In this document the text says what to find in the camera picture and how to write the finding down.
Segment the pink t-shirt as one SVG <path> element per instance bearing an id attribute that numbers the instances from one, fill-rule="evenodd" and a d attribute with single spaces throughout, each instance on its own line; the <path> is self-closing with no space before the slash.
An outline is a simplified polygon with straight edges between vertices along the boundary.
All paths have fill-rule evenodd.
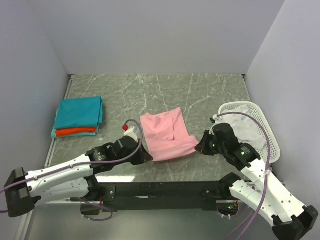
<path id="1" fill-rule="evenodd" d="M 154 162 L 186 157 L 196 152 L 199 144 L 195 136 L 189 135 L 182 109 L 140 116 L 149 154 Z"/>

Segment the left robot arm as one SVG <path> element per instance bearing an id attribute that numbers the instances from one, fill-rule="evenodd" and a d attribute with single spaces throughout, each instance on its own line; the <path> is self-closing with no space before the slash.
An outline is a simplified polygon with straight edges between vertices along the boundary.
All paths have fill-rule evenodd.
<path id="1" fill-rule="evenodd" d="M 124 136 L 52 167 L 28 172 L 17 168 L 11 172 L 2 190 L 7 204 L 4 212 L 15 218 L 39 205 L 61 199 L 94 201 L 104 194 L 97 174 L 109 172 L 120 164 L 136 166 L 152 160 L 140 139 Z"/>

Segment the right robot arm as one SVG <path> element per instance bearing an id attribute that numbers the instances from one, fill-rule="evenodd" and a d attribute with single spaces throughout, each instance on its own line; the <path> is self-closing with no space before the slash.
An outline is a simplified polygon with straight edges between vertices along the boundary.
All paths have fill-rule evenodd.
<path id="1" fill-rule="evenodd" d="M 305 205 L 266 168 L 259 153 L 248 143 L 239 142 L 227 123 L 205 130 L 195 150 L 206 156 L 222 155 L 251 181 L 229 173 L 212 194 L 226 200 L 238 199 L 263 217 L 279 240 L 300 240 L 315 225 L 319 212 Z"/>

